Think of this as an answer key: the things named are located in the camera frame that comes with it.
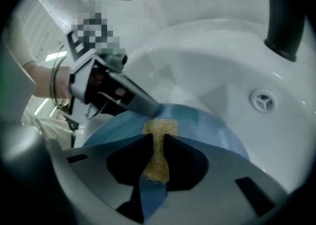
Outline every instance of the fluorescent light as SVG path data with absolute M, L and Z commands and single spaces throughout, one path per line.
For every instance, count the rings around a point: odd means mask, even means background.
M 49 115 L 49 117 L 51 117 L 51 116 L 53 116 L 53 114 L 54 114 L 54 112 L 56 111 L 56 107 L 51 111 L 51 113 L 50 113 L 50 115 Z
M 42 104 L 39 105 L 39 107 L 36 109 L 34 115 L 37 115 L 37 114 L 40 112 L 40 110 L 41 110 L 41 109 L 43 108 L 43 106 L 47 103 L 47 101 L 49 101 L 49 98 L 45 99 L 45 100 L 42 102 Z
M 49 54 L 46 57 L 45 61 L 50 61 L 50 60 L 53 60 L 53 59 L 56 59 L 56 58 L 59 58 L 59 57 L 63 57 L 63 56 L 66 56 L 66 54 L 67 54 L 67 51 L 62 51 L 62 52 L 59 52 L 59 53 L 51 53 L 51 54 Z

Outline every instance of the black faucet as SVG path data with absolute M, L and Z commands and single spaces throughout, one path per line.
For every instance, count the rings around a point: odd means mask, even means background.
M 300 6 L 302 0 L 269 0 L 270 18 L 265 45 L 281 57 L 296 61 L 305 14 Z

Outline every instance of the yellow powder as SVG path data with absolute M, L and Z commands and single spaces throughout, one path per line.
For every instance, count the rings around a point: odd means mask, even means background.
M 169 167 L 163 154 L 164 135 L 177 135 L 177 122 L 170 119 L 154 119 L 143 126 L 143 134 L 153 134 L 153 156 L 142 175 L 152 181 L 169 182 Z

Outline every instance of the white sink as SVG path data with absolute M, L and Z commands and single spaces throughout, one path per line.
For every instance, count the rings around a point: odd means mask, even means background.
M 298 61 L 289 62 L 265 47 L 264 29 L 215 26 L 204 20 L 166 29 L 130 55 L 125 73 L 160 103 L 223 119 L 251 161 L 292 191 L 316 149 L 316 55 L 302 43 Z M 256 89 L 274 94 L 275 111 L 250 105 Z

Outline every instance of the black slot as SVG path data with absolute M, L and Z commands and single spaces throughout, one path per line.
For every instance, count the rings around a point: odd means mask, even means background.
M 120 205 L 117 208 L 117 211 L 120 214 L 130 218 L 131 220 L 136 221 L 137 223 L 144 223 L 144 215 L 142 210 L 142 203 L 140 200 L 140 190 L 138 184 L 134 186 L 130 200 Z
M 107 168 L 117 182 L 136 186 L 153 155 L 153 135 L 142 136 L 107 159 Z
M 164 135 L 163 153 L 169 166 L 167 191 L 190 190 L 208 171 L 208 159 L 201 151 L 171 135 Z
M 245 177 L 235 182 L 259 217 L 276 206 L 251 178 Z
M 67 157 L 67 160 L 68 160 L 68 163 L 72 164 L 72 163 L 75 163 L 75 162 L 78 162 L 78 161 L 81 161 L 81 160 L 84 160 L 87 158 L 89 158 L 89 157 L 86 154 L 80 154 L 77 156 Z

